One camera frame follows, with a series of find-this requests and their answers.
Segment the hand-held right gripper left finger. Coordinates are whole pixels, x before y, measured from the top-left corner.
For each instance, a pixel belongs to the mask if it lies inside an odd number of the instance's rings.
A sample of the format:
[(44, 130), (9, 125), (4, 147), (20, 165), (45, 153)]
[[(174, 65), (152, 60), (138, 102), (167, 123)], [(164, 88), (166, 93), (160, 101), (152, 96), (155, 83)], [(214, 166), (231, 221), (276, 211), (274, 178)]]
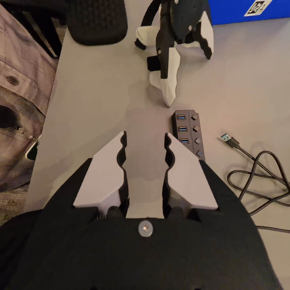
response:
[(126, 161), (127, 133), (120, 132), (94, 154), (74, 200), (75, 208), (97, 207), (107, 216), (111, 207), (128, 210), (129, 187), (123, 164)]

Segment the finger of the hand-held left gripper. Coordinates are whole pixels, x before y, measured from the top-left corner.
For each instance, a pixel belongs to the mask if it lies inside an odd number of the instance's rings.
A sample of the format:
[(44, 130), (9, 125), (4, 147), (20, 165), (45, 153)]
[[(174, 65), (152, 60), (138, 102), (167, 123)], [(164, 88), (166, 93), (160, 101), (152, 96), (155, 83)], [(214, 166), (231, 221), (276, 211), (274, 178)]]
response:
[(161, 79), (161, 90), (164, 101), (171, 107), (176, 98), (177, 73), (180, 66), (180, 54), (176, 48), (169, 48), (168, 77)]
[(195, 30), (192, 30), (187, 35), (185, 43), (178, 44), (175, 42), (175, 48), (178, 45), (184, 48), (200, 47), (205, 57), (208, 60), (211, 59), (214, 52), (214, 35), (211, 17), (206, 10), (203, 11), (199, 22), (195, 26)]

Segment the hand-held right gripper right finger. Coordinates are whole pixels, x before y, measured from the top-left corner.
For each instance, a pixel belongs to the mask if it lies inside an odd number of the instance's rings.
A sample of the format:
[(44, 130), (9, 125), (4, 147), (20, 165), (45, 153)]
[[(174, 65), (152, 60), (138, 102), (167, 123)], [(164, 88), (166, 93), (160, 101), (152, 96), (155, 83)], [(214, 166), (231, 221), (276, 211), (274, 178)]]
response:
[(185, 217), (193, 209), (215, 211), (218, 204), (200, 160), (171, 133), (164, 136), (165, 162), (168, 166), (163, 183), (163, 215), (181, 208)]

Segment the black usb hub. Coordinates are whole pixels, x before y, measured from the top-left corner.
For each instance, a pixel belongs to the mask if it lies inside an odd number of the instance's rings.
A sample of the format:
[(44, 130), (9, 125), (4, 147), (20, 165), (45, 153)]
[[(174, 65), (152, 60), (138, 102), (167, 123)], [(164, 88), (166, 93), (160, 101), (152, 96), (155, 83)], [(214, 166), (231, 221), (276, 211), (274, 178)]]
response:
[(199, 114), (195, 110), (176, 110), (172, 116), (172, 134), (198, 159), (205, 160)]

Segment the blue plastic bin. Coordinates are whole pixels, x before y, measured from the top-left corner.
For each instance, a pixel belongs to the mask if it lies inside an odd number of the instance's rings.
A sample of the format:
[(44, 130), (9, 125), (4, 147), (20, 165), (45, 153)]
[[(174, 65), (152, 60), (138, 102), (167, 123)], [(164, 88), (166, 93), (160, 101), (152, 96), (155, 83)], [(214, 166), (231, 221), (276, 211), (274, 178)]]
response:
[(289, 0), (209, 0), (213, 25), (290, 17)]

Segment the person's plaid shirt torso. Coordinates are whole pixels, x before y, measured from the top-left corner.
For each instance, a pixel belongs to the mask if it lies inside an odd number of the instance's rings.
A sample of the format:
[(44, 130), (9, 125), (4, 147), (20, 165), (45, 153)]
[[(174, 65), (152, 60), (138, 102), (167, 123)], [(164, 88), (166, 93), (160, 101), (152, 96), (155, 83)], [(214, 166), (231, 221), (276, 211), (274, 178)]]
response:
[(0, 6), (1, 225), (22, 213), (57, 60)]

